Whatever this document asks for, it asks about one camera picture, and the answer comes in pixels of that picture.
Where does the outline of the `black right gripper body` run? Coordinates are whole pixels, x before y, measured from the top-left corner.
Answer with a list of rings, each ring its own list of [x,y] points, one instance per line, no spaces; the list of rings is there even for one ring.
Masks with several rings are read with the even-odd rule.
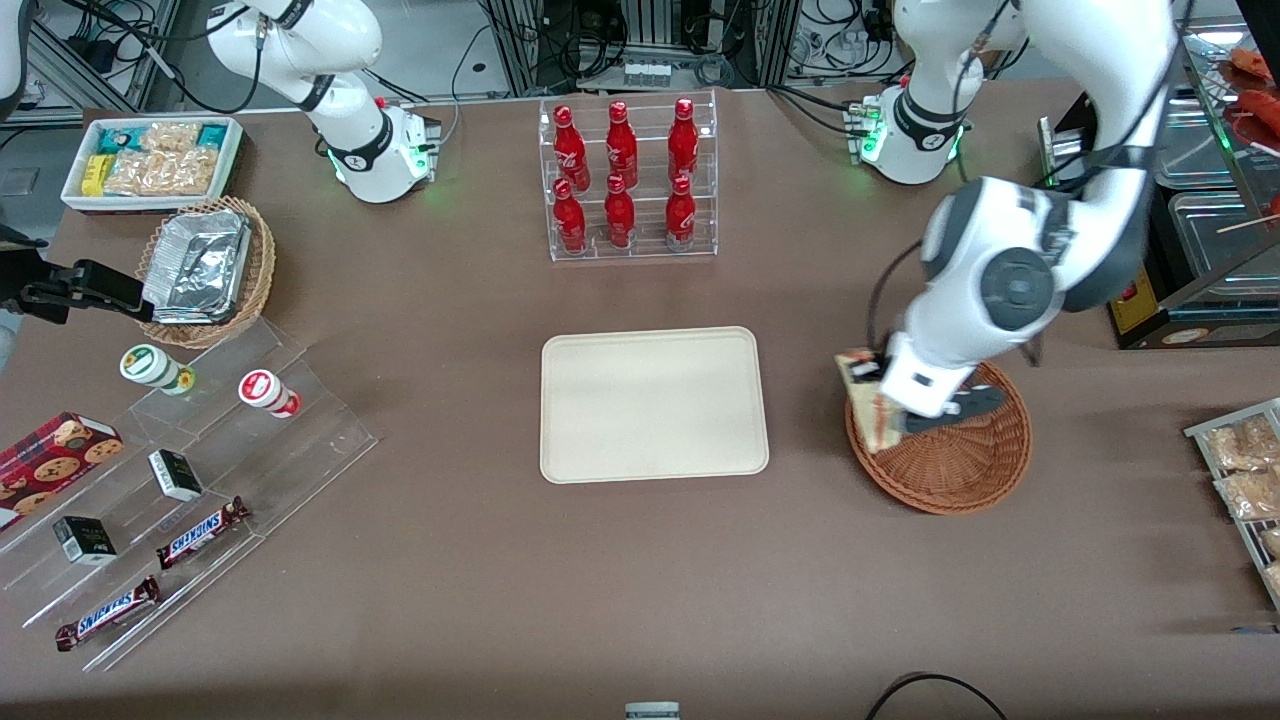
[[[33,240],[27,234],[1,225],[1,306],[14,315],[26,315],[20,306],[20,293],[29,283],[42,281],[49,270],[41,251],[46,240]]]

